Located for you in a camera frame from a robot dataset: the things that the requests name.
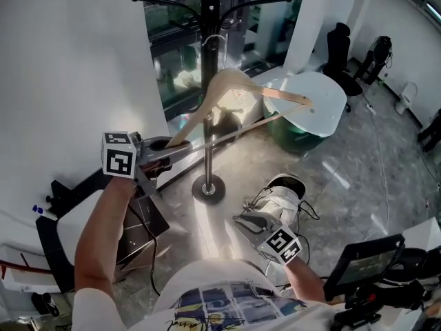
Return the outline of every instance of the table top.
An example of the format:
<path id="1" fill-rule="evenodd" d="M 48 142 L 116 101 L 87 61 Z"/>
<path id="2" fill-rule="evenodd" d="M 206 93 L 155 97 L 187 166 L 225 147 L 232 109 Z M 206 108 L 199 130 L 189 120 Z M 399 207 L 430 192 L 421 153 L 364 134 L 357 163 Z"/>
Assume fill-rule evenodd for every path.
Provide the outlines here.
<path id="1" fill-rule="evenodd" d="M 320 137 L 331 136 L 336 131 L 347 98 L 343 89 L 328 76 L 310 71 L 274 79 L 265 86 L 298 93 L 312 100 L 312 108 L 303 108 L 284 116 L 298 128 Z M 265 99 L 277 112 L 293 107 L 292 102 L 284 99 Z"/>

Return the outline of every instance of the window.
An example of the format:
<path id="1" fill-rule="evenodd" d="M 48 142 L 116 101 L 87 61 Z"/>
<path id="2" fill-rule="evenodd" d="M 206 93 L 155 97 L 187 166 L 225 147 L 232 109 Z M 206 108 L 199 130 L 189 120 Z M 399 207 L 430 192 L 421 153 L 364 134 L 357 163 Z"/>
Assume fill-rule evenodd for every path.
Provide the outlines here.
<path id="1" fill-rule="evenodd" d="M 201 11 L 201 0 L 174 0 Z M 220 0 L 220 13 L 250 0 Z M 252 6 L 229 16 L 241 19 L 219 43 L 219 68 L 250 76 L 282 65 L 302 0 Z M 145 22 L 166 119 L 197 106 L 201 98 L 201 40 L 191 13 L 179 6 L 144 3 Z"/>

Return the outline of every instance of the metal pole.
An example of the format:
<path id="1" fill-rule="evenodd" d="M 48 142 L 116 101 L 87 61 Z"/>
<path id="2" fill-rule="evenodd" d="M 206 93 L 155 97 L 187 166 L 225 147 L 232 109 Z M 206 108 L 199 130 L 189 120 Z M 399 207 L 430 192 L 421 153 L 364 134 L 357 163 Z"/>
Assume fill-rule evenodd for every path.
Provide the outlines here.
<path id="1" fill-rule="evenodd" d="M 219 5 L 220 0 L 201 0 L 201 36 L 203 41 L 212 34 L 216 34 L 216 27 L 219 21 Z M 201 76 L 202 76 L 202 92 L 204 96 L 207 94 L 209 82 L 218 72 L 218 45 L 219 40 L 212 38 L 202 47 L 201 51 Z M 207 116 L 203 122 L 204 141 L 211 141 L 213 116 Z M 205 164 L 205 190 L 207 194 L 212 194 L 212 161 L 213 148 L 204 150 Z"/>

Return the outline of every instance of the screen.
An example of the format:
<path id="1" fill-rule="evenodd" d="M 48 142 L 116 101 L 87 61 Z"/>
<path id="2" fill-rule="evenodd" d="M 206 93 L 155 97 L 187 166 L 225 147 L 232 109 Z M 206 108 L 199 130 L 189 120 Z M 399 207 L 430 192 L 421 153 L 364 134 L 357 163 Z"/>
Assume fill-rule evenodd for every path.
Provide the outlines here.
<path id="1" fill-rule="evenodd" d="M 374 257 L 365 259 L 352 260 L 347 266 L 345 272 L 340 278 L 337 285 L 352 283 L 370 277 L 378 276 L 386 270 L 387 266 L 392 262 L 396 251 L 383 252 Z"/>

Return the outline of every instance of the round table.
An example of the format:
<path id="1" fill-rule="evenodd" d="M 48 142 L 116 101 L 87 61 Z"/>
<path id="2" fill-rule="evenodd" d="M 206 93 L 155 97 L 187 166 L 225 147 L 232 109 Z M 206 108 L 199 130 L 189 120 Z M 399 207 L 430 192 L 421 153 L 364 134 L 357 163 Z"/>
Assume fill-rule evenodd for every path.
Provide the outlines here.
<path id="1" fill-rule="evenodd" d="M 269 132 L 284 150 L 309 151 L 336 131 L 347 98 L 343 89 L 328 76 L 304 72 L 275 79 L 265 86 L 298 93 L 313 102 L 312 108 L 294 111 L 268 123 Z M 293 103 L 284 99 L 264 97 L 263 104 L 265 118 L 293 108 Z"/>

